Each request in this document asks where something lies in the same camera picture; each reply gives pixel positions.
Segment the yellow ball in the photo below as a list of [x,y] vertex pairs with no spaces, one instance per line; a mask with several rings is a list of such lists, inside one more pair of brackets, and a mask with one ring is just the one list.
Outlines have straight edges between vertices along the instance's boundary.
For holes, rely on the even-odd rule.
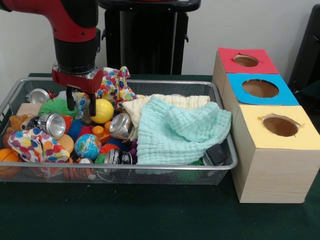
[[95,103],[95,116],[91,119],[97,124],[105,124],[110,121],[114,115],[114,107],[105,99],[97,99]]

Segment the green tablecloth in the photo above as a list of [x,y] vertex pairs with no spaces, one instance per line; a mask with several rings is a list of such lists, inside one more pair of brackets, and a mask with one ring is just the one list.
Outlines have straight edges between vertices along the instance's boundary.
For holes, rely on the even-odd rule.
[[0,183],[0,214],[4,240],[319,239],[320,176],[304,204],[240,204],[230,172],[219,186]]

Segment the metal basket rim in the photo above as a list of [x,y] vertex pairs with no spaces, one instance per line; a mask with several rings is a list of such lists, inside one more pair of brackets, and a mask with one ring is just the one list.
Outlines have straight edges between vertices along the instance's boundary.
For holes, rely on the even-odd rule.
[[[0,113],[12,100],[14,93],[27,81],[52,81],[51,77],[25,77],[19,79],[12,89],[9,91],[6,98],[0,105]],[[185,80],[140,80],[128,79],[128,83],[143,83],[143,84],[186,84],[186,85],[206,85],[213,89],[216,98],[216,103],[222,109],[222,101],[217,87],[208,81],[185,81]],[[227,144],[230,151],[231,164],[221,166],[194,166],[194,165],[122,165],[122,164],[69,164],[69,163],[38,163],[38,162],[0,162],[0,167],[32,167],[32,168],[90,168],[90,169],[135,169],[135,170],[203,170],[203,171],[225,171],[235,168],[238,164],[238,157],[235,150],[234,142],[229,133]]]

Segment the green spiky ball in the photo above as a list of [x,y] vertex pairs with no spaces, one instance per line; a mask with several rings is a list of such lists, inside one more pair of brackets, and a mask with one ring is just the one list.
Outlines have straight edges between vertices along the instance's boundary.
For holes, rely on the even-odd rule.
[[104,164],[105,163],[105,154],[99,154],[98,157],[95,159],[94,163],[95,164]]
[[45,102],[39,111],[40,116],[44,114],[60,114],[71,116],[73,118],[76,117],[77,113],[78,109],[76,107],[73,111],[70,111],[68,109],[67,101],[61,98],[54,98]]
[[[198,161],[190,163],[188,166],[204,166],[202,158]],[[176,173],[176,178],[183,182],[191,182],[196,180],[202,175],[203,171],[201,170],[178,170]]]

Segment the yellow square top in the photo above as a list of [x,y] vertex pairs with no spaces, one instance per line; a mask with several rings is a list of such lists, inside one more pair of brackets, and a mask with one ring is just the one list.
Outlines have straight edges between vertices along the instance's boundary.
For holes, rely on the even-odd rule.
[[301,106],[240,105],[240,109],[256,148],[320,150],[320,135]]

